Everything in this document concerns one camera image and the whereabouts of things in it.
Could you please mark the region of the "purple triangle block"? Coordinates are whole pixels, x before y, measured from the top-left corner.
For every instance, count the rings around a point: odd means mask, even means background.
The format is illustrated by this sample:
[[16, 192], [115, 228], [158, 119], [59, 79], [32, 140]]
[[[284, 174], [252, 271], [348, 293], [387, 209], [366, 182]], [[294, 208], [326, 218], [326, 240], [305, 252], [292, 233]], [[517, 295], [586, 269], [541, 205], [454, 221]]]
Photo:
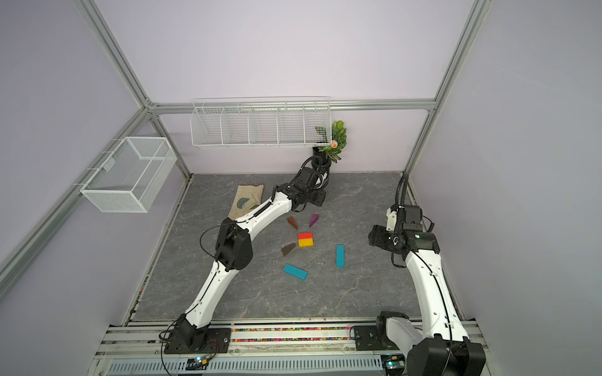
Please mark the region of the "purple triangle block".
[[318, 222], [318, 220], [319, 220], [319, 215], [313, 214], [310, 218], [309, 227], [313, 227], [316, 224], [316, 222]]

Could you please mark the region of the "reddish brown triangle block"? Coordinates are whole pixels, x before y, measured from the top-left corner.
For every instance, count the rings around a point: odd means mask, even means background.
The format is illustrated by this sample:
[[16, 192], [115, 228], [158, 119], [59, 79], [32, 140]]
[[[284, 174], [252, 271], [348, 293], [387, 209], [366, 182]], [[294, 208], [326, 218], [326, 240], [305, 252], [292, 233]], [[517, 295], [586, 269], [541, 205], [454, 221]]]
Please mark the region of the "reddish brown triangle block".
[[299, 225], [293, 216], [288, 217], [287, 222], [295, 229], [299, 230]]

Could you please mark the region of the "red rectangular block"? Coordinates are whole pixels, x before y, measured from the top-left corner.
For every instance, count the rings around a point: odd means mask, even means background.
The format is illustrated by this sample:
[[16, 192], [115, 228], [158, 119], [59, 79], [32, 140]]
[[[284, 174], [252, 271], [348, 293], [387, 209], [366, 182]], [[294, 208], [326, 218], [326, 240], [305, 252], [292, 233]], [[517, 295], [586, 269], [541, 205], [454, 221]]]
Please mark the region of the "red rectangular block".
[[313, 238], [313, 233], [311, 233], [311, 232], [299, 233], [298, 234], [298, 239], [299, 240], [312, 239], [312, 238]]

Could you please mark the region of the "yellow rectangular block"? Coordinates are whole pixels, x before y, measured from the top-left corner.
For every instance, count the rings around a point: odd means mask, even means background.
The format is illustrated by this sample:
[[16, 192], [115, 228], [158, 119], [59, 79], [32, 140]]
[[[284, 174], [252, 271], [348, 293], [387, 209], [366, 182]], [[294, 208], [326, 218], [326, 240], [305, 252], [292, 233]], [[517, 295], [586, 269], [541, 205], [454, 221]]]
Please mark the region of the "yellow rectangular block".
[[301, 248], [312, 247], [314, 245], [314, 239], [313, 238], [299, 239], [298, 245]]

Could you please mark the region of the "dark brown triangle block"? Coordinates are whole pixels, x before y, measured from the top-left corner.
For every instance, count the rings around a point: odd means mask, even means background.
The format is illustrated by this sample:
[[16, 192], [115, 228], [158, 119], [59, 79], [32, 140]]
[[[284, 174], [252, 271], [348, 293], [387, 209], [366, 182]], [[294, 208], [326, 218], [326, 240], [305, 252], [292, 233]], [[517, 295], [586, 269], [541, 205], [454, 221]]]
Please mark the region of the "dark brown triangle block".
[[282, 255], [284, 257], [286, 257], [288, 254], [290, 254], [295, 249], [296, 249], [296, 243], [287, 244], [282, 248]]

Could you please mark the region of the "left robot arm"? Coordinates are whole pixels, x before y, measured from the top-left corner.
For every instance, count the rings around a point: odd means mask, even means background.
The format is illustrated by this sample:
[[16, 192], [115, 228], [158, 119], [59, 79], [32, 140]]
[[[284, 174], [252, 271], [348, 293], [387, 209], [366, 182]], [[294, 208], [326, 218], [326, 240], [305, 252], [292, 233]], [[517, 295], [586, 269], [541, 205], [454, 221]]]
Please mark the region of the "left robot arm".
[[190, 349], [199, 348], [230, 282], [252, 261], [252, 241], [284, 214], [306, 204], [321, 206], [328, 181], [329, 168], [304, 165], [290, 182], [276, 186], [270, 198], [250, 213], [237, 219], [224, 219], [218, 226], [209, 275], [194, 302], [178, 317], [170, 338], [180, 338]]

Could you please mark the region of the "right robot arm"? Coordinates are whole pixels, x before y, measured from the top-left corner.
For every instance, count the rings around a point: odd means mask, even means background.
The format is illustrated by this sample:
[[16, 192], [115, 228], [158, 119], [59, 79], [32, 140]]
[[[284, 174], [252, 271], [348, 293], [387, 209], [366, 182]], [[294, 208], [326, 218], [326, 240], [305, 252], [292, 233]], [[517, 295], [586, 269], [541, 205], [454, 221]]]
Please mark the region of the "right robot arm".
[[417, 205], [393, 205], [387, 224], [375, 225], [371, 246], [401, 255], [412, 277], [421, 312], [421, 329], [400, 313], [383, 311], [377, 318], [379, 339], [404, 355], [407, 375], [479, 375], [486, 365], [484, 347], [473, 342], [454, 307], [442, 269], [441, 249], [431, 230], [423, 228]]

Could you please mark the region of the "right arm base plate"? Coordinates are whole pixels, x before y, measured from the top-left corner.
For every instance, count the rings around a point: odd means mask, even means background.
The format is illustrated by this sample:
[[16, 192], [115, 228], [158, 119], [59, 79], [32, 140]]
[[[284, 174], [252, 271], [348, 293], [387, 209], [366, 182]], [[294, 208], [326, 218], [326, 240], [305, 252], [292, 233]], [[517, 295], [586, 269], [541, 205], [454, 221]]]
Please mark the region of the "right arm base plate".
[[384, 329], [377, 325], [354, 325], [350, 329], [350, 336], [357, 351], [390, 349]]

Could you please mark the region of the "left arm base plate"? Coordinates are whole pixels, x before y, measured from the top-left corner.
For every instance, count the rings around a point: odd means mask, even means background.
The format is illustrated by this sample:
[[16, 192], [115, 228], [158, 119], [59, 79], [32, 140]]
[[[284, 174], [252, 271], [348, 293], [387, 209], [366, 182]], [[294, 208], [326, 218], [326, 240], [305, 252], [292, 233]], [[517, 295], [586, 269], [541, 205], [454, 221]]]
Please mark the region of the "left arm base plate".
[[230, 346], [230, 328], [206, 328], [187, 332], [171, 329], [163, 346], [166, 354], [226, 353]]

